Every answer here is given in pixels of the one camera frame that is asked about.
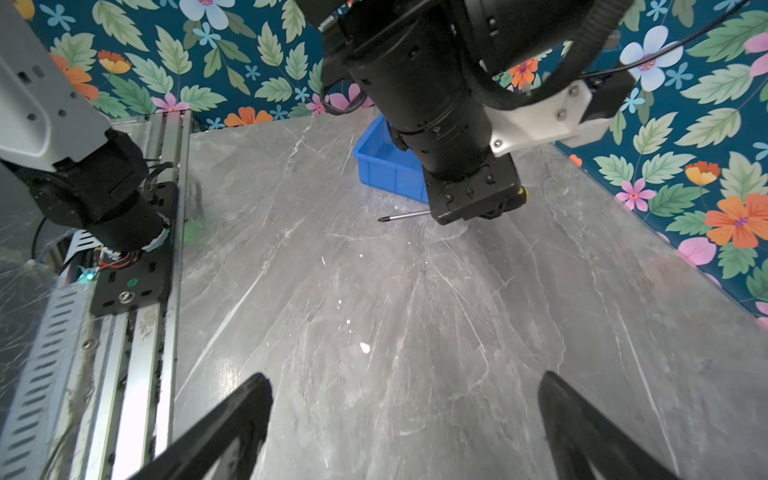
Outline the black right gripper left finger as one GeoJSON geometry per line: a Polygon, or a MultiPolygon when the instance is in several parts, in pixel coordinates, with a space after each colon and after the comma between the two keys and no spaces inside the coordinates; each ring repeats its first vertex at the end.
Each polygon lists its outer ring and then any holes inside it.
{"type": "Polygon", "coordinates": [[[267,439],[273,405],[270,380],[249,377],[135,479],[249,479],[267,439]]]}

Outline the grey black robot arm base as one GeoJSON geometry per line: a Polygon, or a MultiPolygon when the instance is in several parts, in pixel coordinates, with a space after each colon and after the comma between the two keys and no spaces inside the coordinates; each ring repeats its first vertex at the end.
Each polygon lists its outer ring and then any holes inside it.
{"type": "Polygon", "coordinates": [[[167,220],[139,190],[141,149],[66,78],[15,6],[1,5],[1,162],[44,216],[120,254],[149,252],[167,220]]]}

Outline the screwdriver with steel shaft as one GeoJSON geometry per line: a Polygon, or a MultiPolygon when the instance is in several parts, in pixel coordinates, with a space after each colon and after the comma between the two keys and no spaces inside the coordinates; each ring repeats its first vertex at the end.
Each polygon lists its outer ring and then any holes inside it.
{"type": "MultiPolygon", "coordinates": [[[[529,200],[529,193],[527,190],[521,187],[520,193],[525,194],[526,201],[529,200]]],[[[387,215],[387,216],[380,217],[377,221],[381,223],[386,223],[386,222],[391,222],[395,220],[403,220],[403,219],[415,218],[415,217],[426,216],[426,215],[431,215],[431,211],[421,210],[421,211],[415,211],[415,212],[400,213],[395,215],[387,215]]]]}

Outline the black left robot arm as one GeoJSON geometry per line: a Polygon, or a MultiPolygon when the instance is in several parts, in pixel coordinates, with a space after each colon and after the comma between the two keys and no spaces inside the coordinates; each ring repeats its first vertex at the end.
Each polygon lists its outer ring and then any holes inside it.
{"type": "Polygon", "coordinates": [[[322,86],[347,80],[385,141],[418,163],[417,191],[440,225],[492,220],[527,202],[512,154],[600,140],[635,85],[626,64],[593,72],[626,1],[368,1],[344,17],[304,10],[323,33],[322,86]]]}

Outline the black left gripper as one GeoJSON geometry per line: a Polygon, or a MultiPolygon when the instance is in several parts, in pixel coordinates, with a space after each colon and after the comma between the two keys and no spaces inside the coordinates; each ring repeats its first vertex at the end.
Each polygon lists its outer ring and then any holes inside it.
{"type": "Polygon", "coordinates": [[[492,220],[528,202],[528,191],[510,154],[490,155],[470,176],[439,180],[423,170],[431,217],[440,225],[458,220],[492,220]]]}

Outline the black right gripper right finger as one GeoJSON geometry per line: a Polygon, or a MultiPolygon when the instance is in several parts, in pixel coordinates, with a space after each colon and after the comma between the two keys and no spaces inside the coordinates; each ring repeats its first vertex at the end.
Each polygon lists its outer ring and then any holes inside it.
{"type": "Polygon", "coordinates": [[[537,399],[560,479],[676,477],[555,372],[545,372],[537,399]]]}

